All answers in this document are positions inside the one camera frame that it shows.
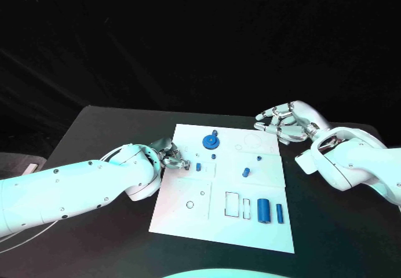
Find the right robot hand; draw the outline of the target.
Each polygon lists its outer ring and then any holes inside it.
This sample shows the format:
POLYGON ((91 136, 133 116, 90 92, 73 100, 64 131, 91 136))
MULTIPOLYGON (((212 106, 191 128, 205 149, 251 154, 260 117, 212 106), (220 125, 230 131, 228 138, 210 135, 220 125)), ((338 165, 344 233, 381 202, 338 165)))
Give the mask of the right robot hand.
POLYGON ((264 110, 256 120, 254 128, 274 134, 285 145, 315 141, 332 129, 319 111, 300 100, 264 110))

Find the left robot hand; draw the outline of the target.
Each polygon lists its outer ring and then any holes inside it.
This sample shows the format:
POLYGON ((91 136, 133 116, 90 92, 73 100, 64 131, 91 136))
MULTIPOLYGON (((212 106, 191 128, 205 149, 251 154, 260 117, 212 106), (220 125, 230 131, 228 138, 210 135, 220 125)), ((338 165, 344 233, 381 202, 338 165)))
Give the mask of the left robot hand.
POLYGON ((149 147, 158 154, 163 168, 189 170, 191 162, 185 160, 181 150, 169 137, 155 141, 149 147))

